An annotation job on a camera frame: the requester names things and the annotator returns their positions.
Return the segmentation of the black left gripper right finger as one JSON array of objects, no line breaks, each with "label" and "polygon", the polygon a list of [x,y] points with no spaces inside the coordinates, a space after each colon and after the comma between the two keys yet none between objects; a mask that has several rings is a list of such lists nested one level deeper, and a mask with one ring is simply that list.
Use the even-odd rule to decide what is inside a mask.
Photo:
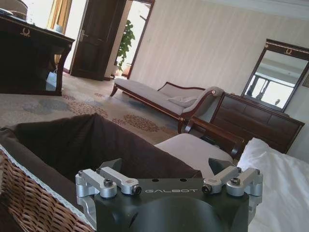
[{"label": "black left gripper right finger", "polygon": [[217,194],[226,186],[227,194],[230,196],[241,197],[245,193],[248,194],[248,221],[252,221],[256,207],[262,202],[263,174],[260,170],[248,168],[243,171],[229,161],[214,158],[209,158],[208,163],[214,176],[203,180],[202,192],[208,195]]}]

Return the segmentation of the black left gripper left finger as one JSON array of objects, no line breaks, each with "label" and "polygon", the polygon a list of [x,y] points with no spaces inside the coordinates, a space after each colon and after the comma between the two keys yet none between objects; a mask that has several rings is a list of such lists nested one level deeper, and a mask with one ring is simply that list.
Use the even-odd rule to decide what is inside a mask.
[{"label": "black left gripper left finger", "polygon": [[99,194],[104,199],[117,195],[119,189],[124,195],[136,196],[142,191],[139,181],[120,173],[122,159],[103,162],[95,171],[80,170],[75,176],[77,204],[82,206],[86,219],[91,225],[97,224],[95,201],[92,196]]}]

